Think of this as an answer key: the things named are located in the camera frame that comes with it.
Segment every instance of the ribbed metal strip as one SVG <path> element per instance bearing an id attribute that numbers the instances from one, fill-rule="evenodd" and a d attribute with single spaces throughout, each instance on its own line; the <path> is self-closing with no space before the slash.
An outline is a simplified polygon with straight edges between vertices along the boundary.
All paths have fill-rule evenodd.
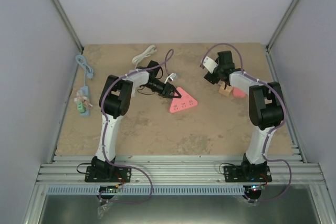
<path id="1" fill-rule="evenodd" d="M 51 185 L 48 195 L 98 195 L 96 185 Z M 150 186 L 127 186 L 122 189 L 108 189 L 102 195 L 149 195 Z M 243 195 L 243 186 L 154 186 L 153 196 L 192 196 L 192 195 Z"/>

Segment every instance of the black mounting plate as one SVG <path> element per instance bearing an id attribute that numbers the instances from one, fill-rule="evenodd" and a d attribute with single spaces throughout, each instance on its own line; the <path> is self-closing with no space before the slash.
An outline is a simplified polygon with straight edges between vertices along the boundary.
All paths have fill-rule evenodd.
<path id="1" fill-rule="evenodd" d="M 267 178 L 267 182 L 272 182 L 272 175 L 270 174 L 270 169 L 267 166 L 265 171 L 265 176 Z M 241 166 L 232 166 L 232 165 L 226 165 L 223 166 L 223 175 L 225 176 L 225 182 L 228 183 L 234 183 L 234 182 L 251 182 L 251 183 L 265 183 L 265 178 L 262 177 L 260 174 L 257 174 L 254 177 L 251 177 L 249 180 L 247 180 L 243 174 Z"/>
<path id="2" fill-rule="evenodd" d="M 125 180 L 125 182 L 131 181 L 132 176 L 132 169 L 130 168 L 120 168 L 116 167 L 114 170 L 114 173 L 111 177 L 106 176 L 103 173 L 100 173 L 95 170 L 95 167 L 88 166 L 86 169 L 86 175 L 85 175 L 85 182 L 115 182 L 115 183 L 121 183 L 123 181 L 120 181 L 117 174 Z"/>

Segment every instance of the robotic arm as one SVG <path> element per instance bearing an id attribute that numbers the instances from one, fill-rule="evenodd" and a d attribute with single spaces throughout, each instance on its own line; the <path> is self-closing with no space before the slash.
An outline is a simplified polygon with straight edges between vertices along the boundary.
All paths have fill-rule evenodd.
<path id="1" fill-rule="evenodd" d="M 150 61 L 146 68 L 152 68 L 157 65 L 159 64 L 156 61 Z M 114 163 L 116 156 L 115 142 L 117 140 L 118 129 L 123 116 L 128 111 L 131 97 L 135 96 L 135 91 L 138 87 L 145 86 L 164 98 L 181 98 L 181 94 L 176 90 L 175 86 L 167 82 L 168 79 L 171 81 L 174 80 L 176 75 L 171 74 L 165 82 L 162 82 L 156 78 L 159 71 L 160 68 L 156 68 L 150 71 L 138 72 L 130 77 L 124 78 L 117 82 L 117 84 L 112 88 L 112 92 L 106 97 L 104 102 L 104 110 L 107 114 L 108 120 L 104 115 L 102 115 L 102 129 L 100 134 L 99 147 L 95 157 L 93 157 L 91 161 L 91 166 L 88 166 L 87 168 L 85 176 L 86 182 L 119 182 L 118 175 L 123 178 L 128 178 L 126 179 L 126 182 L 128 182 L 131 174 L 130 171 L 127 171 L 127 169 L 118 168 L 117 174 L 115 167 L 109 165 L 105 160 L 102 150 L 104 128 L 106 123 L 108 123 L 108 127 L 104 136 L 105 150 L 108 160 Z M 100 106 L 104 94 L 112 85 L 112 83 L 117 79 L 117 76 L 108 76 L 99 99 Z"/>
<path id="2" fill-rule="evenodd" d="M 224 166 L 224 175 L 227 182 L 264 182 L 260 174 L 272 181 L 267 162 L 263 157 L 265 138 L 271 128 L 278 126 L 284 119 L 279 100 L 270 90 L 247 78 L 239 68 L 235 68 L 231 51 L 218 53 L 214 61 L 208 56 L 203 60 L 203 66 L 208 70 L 204 78 L 211 84 L 224 81 L 227 85 L 236 87 L 249 95 L 249 117 L 255 126 L 250 146 L 243 156 L 241 166 Z M 280 84 L 268 83 L 282 98 Z M 275 131 L 269 135 L 265 154 Z"/>

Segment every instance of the wooden block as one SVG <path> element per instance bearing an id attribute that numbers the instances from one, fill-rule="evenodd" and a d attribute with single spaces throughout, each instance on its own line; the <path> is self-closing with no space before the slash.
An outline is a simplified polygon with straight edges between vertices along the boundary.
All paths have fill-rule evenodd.
<path id="1" fill-rule="evenodd" d="M 219 93 L 228 97 L 230 95 L 232 89 L 233 89 L 232 86 L 229 86 L 229 85 L 225 86 L 225 82 L 223 82 L 222 85 L 220 85 Z"/>

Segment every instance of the white cord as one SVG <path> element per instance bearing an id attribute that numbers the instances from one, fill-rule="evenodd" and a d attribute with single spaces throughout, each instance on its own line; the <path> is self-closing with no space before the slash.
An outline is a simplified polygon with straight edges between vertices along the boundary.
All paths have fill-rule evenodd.
<path id="1" fill-rule="evenodd" d="M 143 52 L 140 55 L 135 56 L 132 59 L 132 63 L 135 65 L 134 69 L 137 68 L 138 64 L 140 63 L 140 61 L 143 60 L 143 58 L 149 57 L 150 55 L 152 55 L 155 52 L 157 52 L 156 45 L 151 45 L 145 50 L 145 52 Z"/>
<path id="2" fill-rule="evenodd" d="M 84 69 L 84 86 L 86 86 L 85 82 L 86 77 L 89 79 L 93 78 L 93 68 L 89 64 L 87 64 L 84 55 L 77 55 L 76 61 L 78 65 L 80 65 Z"/>

